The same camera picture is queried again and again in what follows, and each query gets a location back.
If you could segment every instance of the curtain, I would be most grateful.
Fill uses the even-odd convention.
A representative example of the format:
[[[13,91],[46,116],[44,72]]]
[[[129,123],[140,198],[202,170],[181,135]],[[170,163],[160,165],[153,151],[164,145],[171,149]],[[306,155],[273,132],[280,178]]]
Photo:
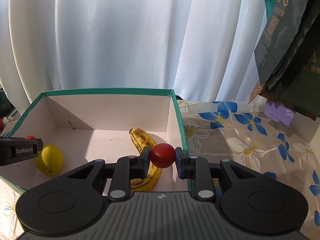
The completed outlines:
[[[264,0],[0,0],[0,14],[0,83],[20,112],[52,89],[242,100],[258,80]]]

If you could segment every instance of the red toy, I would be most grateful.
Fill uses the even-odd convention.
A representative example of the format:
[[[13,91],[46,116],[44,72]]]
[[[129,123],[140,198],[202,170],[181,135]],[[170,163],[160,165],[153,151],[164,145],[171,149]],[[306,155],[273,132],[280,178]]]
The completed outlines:
[[[150,152],[150,161],[154,166],[161,169],[170,167],[174,163],[175,158],[174,148],[167,143],[157,144]]]

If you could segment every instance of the green box edge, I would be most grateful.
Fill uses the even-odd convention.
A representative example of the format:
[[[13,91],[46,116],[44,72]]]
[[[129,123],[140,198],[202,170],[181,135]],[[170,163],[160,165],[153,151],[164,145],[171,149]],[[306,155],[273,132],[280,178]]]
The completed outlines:
[[[178,127],[180,131],[180,137],[181,137],[181,143],[182,143],[182,149],[186,153],[187,156],[189,156],[188,153],[188,147],[187,147],[187,140],[186,135],[184,133],[184,127],[183,127],[183,121],[181,112],[178,106],[177,98],[174,93],[173,89],[151,89],[151,88],[83,88],[83,89],[66,89],[66,90],[51,90],[51,91],[45,91],[42,92],[24,111],[22,116],[19,118],[17,123],[14,125],[14,127],[11,129],[7,137],[12,137],[12,135],[15,134],[15,132],[19,129],[21,124],[23,123],[24,119],[27,117],[29,112],[35,107],[35,105],[43,98],[43,97],[49,97],[49,96],[65,96],[65,95],[94,95],[94,94],[118,94],[118,95],[149,95],[149,96],[170,96],[173,105],[174,110],[176,113],[177,121],[178,121]],[[21,188],[7,179],[5,179],[7,182],[12,184],[15,187],[18,187],[22,190],[25,190],[24,188]],[[187,179],[188,184],[188,191],[193,192],[194,187],[193,183],[190,179]]]

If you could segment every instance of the yellow lemon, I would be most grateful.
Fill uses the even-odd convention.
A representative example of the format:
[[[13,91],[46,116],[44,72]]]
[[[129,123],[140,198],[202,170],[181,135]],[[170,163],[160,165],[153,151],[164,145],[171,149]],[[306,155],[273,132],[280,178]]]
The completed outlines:
[[[57,174],[64,161],[63,153],[53,144],[43,146],[37,158],[35,158],[37,168],[47,176]]]

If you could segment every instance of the purple paper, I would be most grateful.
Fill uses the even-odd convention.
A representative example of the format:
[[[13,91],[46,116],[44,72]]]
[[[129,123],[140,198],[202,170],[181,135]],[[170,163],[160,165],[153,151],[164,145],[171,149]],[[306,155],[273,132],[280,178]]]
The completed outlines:
[[[283,122],[289,126],[296,112],[275,102],[267,102],[264,114],[276,122]]]

